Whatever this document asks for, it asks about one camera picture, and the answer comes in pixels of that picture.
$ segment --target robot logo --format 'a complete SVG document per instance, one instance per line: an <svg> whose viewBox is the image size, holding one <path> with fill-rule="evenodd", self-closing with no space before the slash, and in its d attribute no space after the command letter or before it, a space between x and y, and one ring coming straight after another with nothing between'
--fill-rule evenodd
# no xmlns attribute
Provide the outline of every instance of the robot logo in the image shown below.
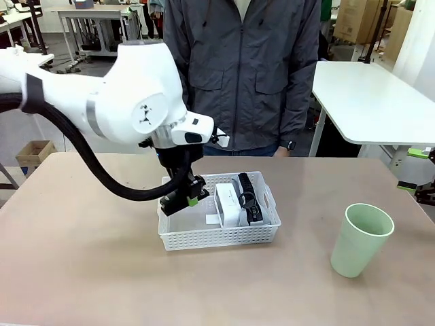
<svg viewBox="0 0 435 326"><path fill-rule="evenodd" d="M150 107L148 107L146 104L145 105L142 105L141 106L141 109L143 109L143 114L144 114L144 118L143 118L143 120L140 120L139 122L140 123L142 123L142 122L148 122L148 124L151 126L151 121L150 121L150 119L148 119L148 113L150 112L150 111L152 111L152 108L150 108Z"/></svg>

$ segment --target cardboard box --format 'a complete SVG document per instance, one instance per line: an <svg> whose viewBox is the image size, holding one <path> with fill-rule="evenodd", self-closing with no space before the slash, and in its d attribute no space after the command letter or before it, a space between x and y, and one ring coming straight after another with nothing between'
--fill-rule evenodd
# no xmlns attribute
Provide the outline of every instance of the cardboard box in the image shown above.
<svg viewBox="0 0 435 326"><path fill-rule="evenodd" d="M51 153L56 152L52 141L31 141L15 158L24 175L28 177Z"/></svg>
<svg viewBox="0 0 435 326"><path fill-rule="evenodd" d="M384 51L384 57L387 59L392 60L393 62L397 61L412 17L412 11L406 10L403 7L398 9L396 19L391 28L388 44Z"/></svg>
<svg viewBox="0 0 435 326"><path fill-rule="evenodd" d="M388 10L391 5L399 3L398 0L389 0L387 11L381 25L382 32L387 21ZM334 36L356 44L370 43L376 29L383 0L342 0L336 21ZM387 28L391 27L396 15L392 8L387 21Z"/></svg>

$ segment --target beige tabletop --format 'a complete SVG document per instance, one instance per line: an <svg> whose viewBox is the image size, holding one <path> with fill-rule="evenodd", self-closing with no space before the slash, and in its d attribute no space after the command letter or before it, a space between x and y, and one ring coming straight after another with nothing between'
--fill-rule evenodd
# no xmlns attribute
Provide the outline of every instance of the beige tabletop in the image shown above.
<svg viewBox="0 0 435 326"><path fill-rule="evenodd" d="M160 183L154 155L99 156L123 184ZM435 225L380 161L205 158L196 173L261 170L275 241L166 252L156 201L109 193L74 153L52 154L0 210L0 322L44 326L433 325ZM330 254L345 208L396 231L356 279Z"/></svg>

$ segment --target jacket pocket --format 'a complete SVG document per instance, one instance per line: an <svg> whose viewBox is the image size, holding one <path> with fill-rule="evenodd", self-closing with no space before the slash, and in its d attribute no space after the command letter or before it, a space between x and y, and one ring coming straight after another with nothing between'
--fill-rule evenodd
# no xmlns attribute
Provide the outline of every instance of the jacket pocket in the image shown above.
<svg viewBox="0 0 435 326"><path fill-rule="evenodd" d="M189 68L189 83L200 90L220 90L222 88L223 71L213 70L198 65Z"/></svg>
<svg viewBox="0 0 435 326"><path fill-rule="evenodd" d="M189 105L193 112L208 115L221 122L221 89L224 72L200 65L189 68Z"/></svg>
<svg viewBox="0 0 435 326"><path fill-rule="evenodd" d="M258 71L253 125L260 132L257 143L278 141L281 112L285 105L285 89L288 77L285 69Z"/></svg>

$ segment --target person's hand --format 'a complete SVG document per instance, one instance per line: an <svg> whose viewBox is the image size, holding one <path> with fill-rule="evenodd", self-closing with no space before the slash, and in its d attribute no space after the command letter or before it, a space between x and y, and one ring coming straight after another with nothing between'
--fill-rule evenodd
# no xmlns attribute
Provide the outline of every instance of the person's hand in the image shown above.
<svg viewBox="0 0 435 326"><path fill-rule="evenodd" d="M274 158L288 158L289 156L290 156L290 151L282 146L279 146L275 154L273 154Z"/></svg>

